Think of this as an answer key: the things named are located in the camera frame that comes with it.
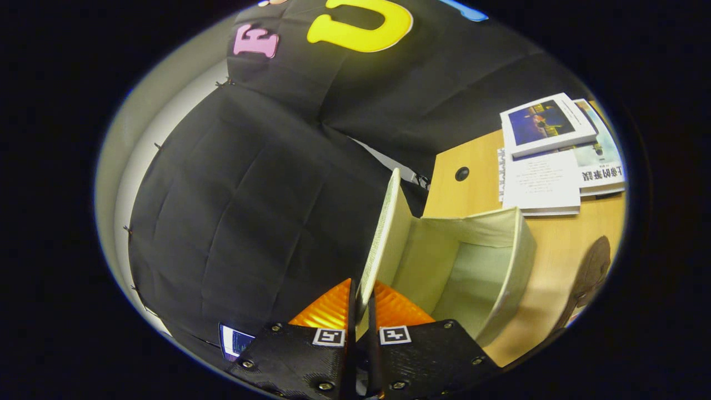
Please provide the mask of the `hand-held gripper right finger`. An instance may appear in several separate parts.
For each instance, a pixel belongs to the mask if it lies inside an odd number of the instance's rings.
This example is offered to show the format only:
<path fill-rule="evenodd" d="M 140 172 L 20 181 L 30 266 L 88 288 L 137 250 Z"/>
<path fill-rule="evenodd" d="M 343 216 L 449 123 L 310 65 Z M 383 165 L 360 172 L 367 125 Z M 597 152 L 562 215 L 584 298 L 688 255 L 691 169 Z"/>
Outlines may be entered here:
<path fill-rule="evenodd" d="M 368 392 L 378 399 L 453 399 L 500 373 L 454 319 L 436 321 L 387 284 L 368 302 Z"/>

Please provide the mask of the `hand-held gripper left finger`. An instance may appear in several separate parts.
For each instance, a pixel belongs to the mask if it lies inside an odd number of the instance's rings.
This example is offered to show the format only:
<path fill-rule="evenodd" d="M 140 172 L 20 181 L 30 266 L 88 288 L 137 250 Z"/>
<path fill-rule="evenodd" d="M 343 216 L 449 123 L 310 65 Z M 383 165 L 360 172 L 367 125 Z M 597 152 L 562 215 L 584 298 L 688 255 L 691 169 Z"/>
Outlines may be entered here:
<path fill-rule="evenodd" d="M 277 399 L 355 398 L 355 296 L 348 278 L 291 321 L 268 322 L 227 374 Z"/>

